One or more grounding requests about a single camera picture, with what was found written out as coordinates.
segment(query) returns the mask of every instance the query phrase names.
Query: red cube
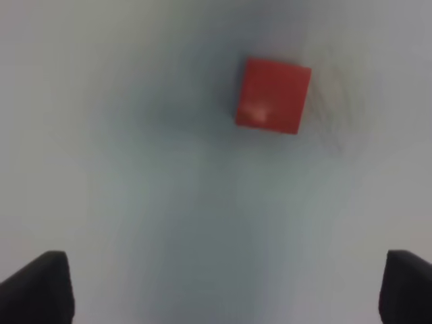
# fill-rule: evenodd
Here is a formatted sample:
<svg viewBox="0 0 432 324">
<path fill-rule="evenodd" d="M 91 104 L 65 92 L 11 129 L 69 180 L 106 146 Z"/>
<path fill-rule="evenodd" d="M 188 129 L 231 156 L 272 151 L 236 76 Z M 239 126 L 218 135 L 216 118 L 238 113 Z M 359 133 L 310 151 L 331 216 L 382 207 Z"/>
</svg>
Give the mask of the red cube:
<svg viewBox="0 0 432 324">
<path fill-rule="evenodd" d="M 297 134 L 312 70 L 265 59 L 249 59 L 236 124 Z"/>
</svg>

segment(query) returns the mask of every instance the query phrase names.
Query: cube face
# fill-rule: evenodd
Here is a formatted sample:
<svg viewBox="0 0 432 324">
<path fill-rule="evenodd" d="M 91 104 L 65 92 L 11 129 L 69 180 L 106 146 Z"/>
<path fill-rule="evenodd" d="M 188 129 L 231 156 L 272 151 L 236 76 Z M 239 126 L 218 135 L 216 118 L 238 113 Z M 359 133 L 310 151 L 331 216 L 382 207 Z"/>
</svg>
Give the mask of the cube face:
<svg viewBox="0 0 432 324">
<path fill-rule="evenodd" d="M 297 134 L 311 73 L 307 67 L 249 59 L 236 124 Z"/>
</svg>

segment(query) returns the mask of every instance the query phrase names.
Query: white surface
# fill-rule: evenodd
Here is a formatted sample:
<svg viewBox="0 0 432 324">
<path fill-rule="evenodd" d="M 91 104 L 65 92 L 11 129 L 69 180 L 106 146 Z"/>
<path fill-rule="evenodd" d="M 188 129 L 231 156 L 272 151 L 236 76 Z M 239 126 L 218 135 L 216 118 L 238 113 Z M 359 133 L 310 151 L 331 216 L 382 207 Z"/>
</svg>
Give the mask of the white surface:
<svg viewBox="0 0 432 324">
<path fill-rule="evenodd" d="M 379 323 L 387 249 L 432 260 L 431 9 L 2 1 L 1 278 L 64 249 L 76 323 Z M 299 136 L 233 126 L 249 53 L 331 79 Z"/>
</svg>

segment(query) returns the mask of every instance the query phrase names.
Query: red block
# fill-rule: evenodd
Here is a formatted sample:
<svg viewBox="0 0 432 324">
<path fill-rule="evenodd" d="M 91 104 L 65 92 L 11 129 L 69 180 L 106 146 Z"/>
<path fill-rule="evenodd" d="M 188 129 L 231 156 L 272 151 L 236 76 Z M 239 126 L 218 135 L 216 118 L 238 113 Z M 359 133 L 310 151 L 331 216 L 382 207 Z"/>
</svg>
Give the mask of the red block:
<svg viewBox="0 0 432 324">
<path fill-rule="evenodd" d="M 297 134 L 311 73 L 308 67 L 249 59 L 236 124 Z"/>
</svg>

